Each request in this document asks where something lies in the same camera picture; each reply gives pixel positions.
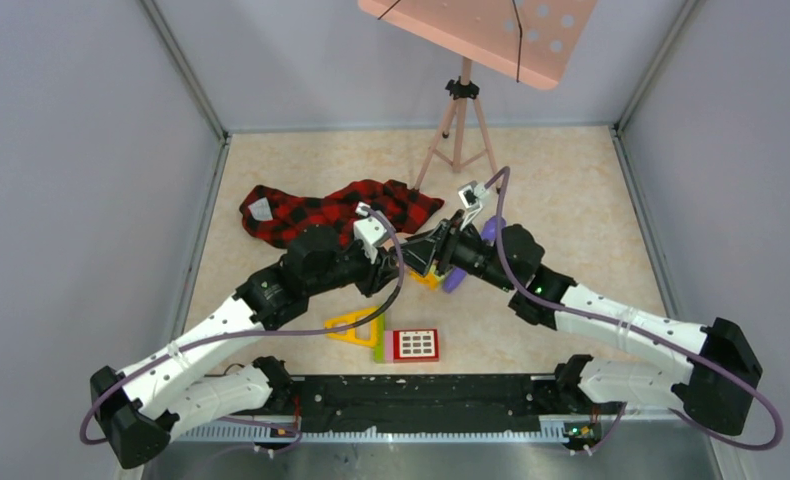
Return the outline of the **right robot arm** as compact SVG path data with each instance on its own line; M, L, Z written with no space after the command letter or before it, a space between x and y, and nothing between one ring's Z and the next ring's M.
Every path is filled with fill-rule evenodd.
M407 266L459 268L512 292L510 309L526 323L594 339L637 357L615 363L578 355L558 370L557 397L571 412L593 403L628 402L677 409L715 433L744 430L763 374L736 323L681 322L624 305L543 265L544 248L519 224L501 229L495 243L454 220L407 238Z

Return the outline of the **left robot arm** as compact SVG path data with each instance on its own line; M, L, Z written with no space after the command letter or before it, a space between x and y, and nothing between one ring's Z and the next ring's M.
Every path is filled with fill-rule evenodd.
M307 312L312 297L354 285L370 297L390 281L401 285L404 254L386 219L356 221L351 241L314 225L292 240L280 259L250 275L192 330L148 357L90 378L95 420L123 469L141 467L194 427L239 410L279 413L291 386L278 362L208 378L222 361L254 342L288 336L286 324Z

